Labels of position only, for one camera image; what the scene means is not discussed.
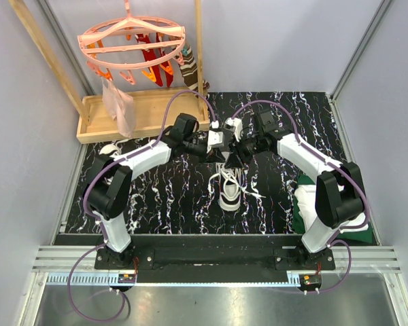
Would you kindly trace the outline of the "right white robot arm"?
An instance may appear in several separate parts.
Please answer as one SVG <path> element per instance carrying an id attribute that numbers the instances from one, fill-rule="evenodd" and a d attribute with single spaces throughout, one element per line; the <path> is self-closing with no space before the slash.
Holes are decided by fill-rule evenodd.
<path id="1" fill-rule="evenodd" d="M 256 154 L 269 152 L 293 163 L 312 180 L 295 191 L 305 228 L 294 254 L 299 267 L 307 270 L 316 265 L 338 235 L 368 228 L 369 209 L 357 164 L 326 156 L 303 140 L 296 128 L 279 128 L 269 110 L 255 115 L 255 133 L 250 137 L 243 135 L 238 117 L 227 119 L 224 129 L 231 134 L 227 167 L 243 167 Z"/>

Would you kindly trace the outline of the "white shoelace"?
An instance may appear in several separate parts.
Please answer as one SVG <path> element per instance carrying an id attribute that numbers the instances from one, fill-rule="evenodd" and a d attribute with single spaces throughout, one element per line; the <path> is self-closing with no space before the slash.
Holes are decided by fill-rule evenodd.
<path id="1" fill-rule="evenodd" d="M 249 192 L 246 186 L 242 186 L 241 177 L 241 169 L 220 166 L 220 170 L 209 178 L 207 188 L 211 191 L 211 181 L 218 178 L 220 182 L 220 194 L 225 199 L 234 200 L 242 194 L 247 194 L 255 198 L 264 198 L 264 196 L 258 192 Z"/>

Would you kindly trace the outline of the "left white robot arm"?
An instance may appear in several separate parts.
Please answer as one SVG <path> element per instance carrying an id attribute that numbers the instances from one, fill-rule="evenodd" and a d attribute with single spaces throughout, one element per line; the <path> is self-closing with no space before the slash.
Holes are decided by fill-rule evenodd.
<path id="1" fill-rule="evenodd" d="M 134 245 L 124 219 L 132 181 L 184 153 L 208 162 L 212 150 L 223 144 L 218 121 L 210 124 L 206 144 L 194 139 L 197 124 L 194 117 L 182 113 L 174 125 L 147 145 L 119 156 L 110 151 L 95 158 L 87 177 L 83 207 L 100 224 L 103 243 L 96 251 L 109 260 L 111 268 L 125 269 L 133 263 Z"/>

